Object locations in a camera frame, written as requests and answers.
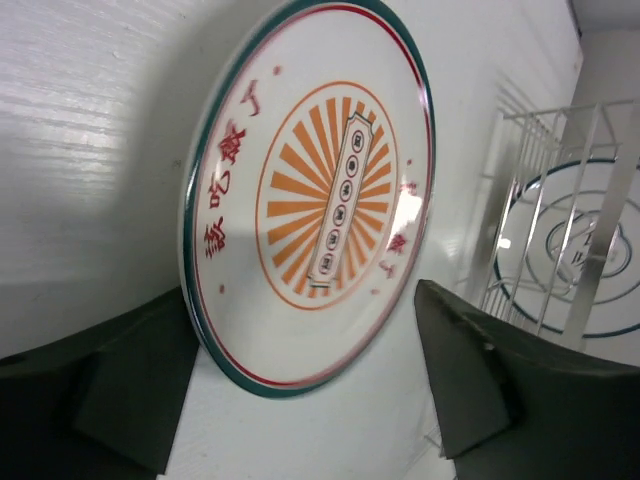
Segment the white plate orange sunburst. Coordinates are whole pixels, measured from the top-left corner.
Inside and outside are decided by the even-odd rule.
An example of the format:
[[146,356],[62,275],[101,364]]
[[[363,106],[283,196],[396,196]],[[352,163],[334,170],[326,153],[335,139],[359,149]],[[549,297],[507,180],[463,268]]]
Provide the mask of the white plate orange sunburst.
[[419,49],[381,1],[288,1],[232,50],[181,192],[181,286],[240,388],[319,388],[371,343],[420,251],[435,115]]

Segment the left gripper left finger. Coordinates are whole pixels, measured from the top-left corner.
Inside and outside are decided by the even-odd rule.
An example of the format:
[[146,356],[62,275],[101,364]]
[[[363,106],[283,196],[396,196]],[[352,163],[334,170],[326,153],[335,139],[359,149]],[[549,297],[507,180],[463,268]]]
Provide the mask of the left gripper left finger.
[[165,473],[199,342],[180,289],[1,361],[4,479]]

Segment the white plate green flower outline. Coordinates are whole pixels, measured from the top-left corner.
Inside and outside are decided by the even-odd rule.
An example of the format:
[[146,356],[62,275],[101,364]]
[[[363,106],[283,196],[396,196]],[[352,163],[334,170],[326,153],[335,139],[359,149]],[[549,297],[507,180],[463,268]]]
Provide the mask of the white plate green flower outline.
[[[613,171],[611,159],[572,161],[521,187],[509,206],[494,261],[496,287],[514,311],[562,333]],[[612,238],[584,336],[639,328],[639,182]]]

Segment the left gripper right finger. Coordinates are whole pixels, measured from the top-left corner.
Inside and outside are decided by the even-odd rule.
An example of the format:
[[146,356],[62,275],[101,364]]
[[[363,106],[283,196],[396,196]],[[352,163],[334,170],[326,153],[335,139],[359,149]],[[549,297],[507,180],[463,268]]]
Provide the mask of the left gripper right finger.
[[461,479],[635,479],[639,371],[495,318],[431,280],[416,321],[444,456]]

